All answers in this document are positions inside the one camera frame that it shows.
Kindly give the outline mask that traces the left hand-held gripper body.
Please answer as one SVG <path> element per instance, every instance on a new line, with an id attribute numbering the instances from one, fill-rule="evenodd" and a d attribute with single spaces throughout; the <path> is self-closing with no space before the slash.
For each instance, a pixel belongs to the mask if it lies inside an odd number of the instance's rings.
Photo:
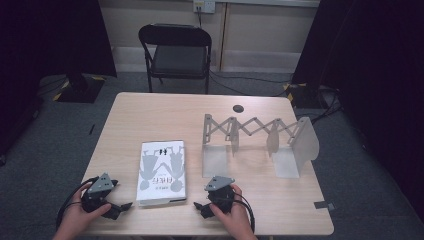
<path id="1" fill-rule="evenodd" d="M 107 173 L 99 176 L 82 196 L 82 207 L 92 212 L 107 203 L 106 196 L 112 191 L 113 183 Z"/>

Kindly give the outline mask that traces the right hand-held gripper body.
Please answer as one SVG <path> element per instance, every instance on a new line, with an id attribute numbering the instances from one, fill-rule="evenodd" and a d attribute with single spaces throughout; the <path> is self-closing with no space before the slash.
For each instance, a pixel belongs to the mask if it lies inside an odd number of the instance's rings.
<path id="1" fill-rule="evenodd" d="M 208 199 L 223 213 L 231 211 L 235 196 L 231 184 L 234 182 L 233 178 L 213 176 L 204 188 L 208 192 Z"/>

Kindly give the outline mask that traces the white book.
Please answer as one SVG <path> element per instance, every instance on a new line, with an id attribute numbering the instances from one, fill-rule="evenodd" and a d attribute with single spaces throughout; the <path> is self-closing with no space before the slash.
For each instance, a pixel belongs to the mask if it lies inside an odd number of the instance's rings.
<path id="1" fill-rule="evenodd" d="M 157 206 L 185 201 L 185 173 L 183 140 L 143 142 L 136 194 L 138 204 Z"/>

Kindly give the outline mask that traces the white expandable metal book rack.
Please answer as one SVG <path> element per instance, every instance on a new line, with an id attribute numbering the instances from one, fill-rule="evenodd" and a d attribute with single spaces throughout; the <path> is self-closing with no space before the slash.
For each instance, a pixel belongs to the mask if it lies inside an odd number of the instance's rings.
<path id="1" fill-rule="evenodd" d="M 228 147 L 232 155 L 239 151 L 241 133 L 248 137 L 256 133 L 267 134 L 266 150 L 280 178 L 299 178 L 304 165 L 319 155 L 319 140 L 309 117 L 290 124 L 281 118 L 263 123 L 257 117 L 244 123 L 229 117 L 219 123 L 211 114 L 206 114 L 202 140 L 203 177 L 229 176 Z"/>

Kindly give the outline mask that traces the person's right hand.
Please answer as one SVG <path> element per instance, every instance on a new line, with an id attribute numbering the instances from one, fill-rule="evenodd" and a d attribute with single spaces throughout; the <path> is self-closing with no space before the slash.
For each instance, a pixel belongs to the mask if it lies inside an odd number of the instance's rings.
<path id="1" fill-rule="evenodd" d="M 231 211 L 223 213 L 214 204 L 210 205 L 211 211 L 236 240 L 258 240 L 251 229 L 247 209 L 242 204 L 242 190 L 236 184 L 231 184 L 231 188 L 235 192 Z"/>

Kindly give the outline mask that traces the person's left hand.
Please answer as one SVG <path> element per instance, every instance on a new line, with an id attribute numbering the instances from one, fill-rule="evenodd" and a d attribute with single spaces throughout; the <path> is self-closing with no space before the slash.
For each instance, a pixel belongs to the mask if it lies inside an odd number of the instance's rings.
<path id="1" fill-rule="evenodd" d="M 83 191 L 90 186 L 90 183 L 83 185 L 72 196 L 72 204 L 66 209 L 62 222 L 52 240 L 74 240 L 80 233 L 84 232 L 94 220 L 111 209 L 110 204 L 104 204 L 92 212 L 86 212 L 83 209 L 80 203 L 81 196 Z"/>

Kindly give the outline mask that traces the black stand base yellow tape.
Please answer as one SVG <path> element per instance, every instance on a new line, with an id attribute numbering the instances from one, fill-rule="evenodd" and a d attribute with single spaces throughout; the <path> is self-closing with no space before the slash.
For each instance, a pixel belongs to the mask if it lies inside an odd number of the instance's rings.
<path id="1" fill-rule="evenodd" d="M 105 78 L 84 76 L 81 73 L 67 74 L 66 82 L 53 97 L 57 102 L 94 103 Z"/>
<path id="2" fill-rule="evenodd" d="M 326 109 L 329 107 L 322 94 L 318 90 L 308 87 L 306 83 L 285 84 L 284 92 L 293 108 Z"/>

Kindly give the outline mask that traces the grey tape strip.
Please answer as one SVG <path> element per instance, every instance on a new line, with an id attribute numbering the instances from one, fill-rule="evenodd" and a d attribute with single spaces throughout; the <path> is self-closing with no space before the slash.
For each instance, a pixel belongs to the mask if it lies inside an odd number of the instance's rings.
<path id="1" fill-rule="evenodd" d="M 333 211 L 336 209 L 335 205 L 332 202 L 327 201 L 318 201 L 314 203 L 316 209 L 327 209 Z"/>

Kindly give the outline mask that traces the black folding chair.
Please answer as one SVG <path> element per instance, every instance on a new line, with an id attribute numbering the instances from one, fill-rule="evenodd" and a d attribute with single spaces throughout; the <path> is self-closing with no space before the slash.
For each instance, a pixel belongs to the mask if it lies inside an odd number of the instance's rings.
<path id="1" fill-rule="evenodd" d="M 144 49 L 149 91 L 151 78 L 204 79 L 209 90 L 212 39 L 202 28 L 182 24 L 148 24 L 138 38 Z"/>

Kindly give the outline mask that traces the black curtain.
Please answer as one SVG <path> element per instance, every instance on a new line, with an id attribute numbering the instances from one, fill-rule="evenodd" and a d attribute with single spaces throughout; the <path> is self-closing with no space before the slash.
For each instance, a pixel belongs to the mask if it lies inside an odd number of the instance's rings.
<path id="1" fill-rule="evenodd" d="M 338 90 L 424 221 L 424 0 L 320 0 L 293 81 Z"/>
<path id="2" fill-rule="evenodd" d="M 114 76 L 99 0 L 0 0 L 0 96 L 46 76 Z"/>

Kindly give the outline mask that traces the white wall socket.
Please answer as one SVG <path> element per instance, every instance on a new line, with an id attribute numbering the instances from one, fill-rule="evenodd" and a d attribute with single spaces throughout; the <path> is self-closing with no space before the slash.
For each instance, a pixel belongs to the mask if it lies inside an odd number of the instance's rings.
<path id="1" fill-rule="evenodd" d="M 211 0 L 193 0 L 193 11 L 195 13 L 214 14 L 216 3 Z"/>

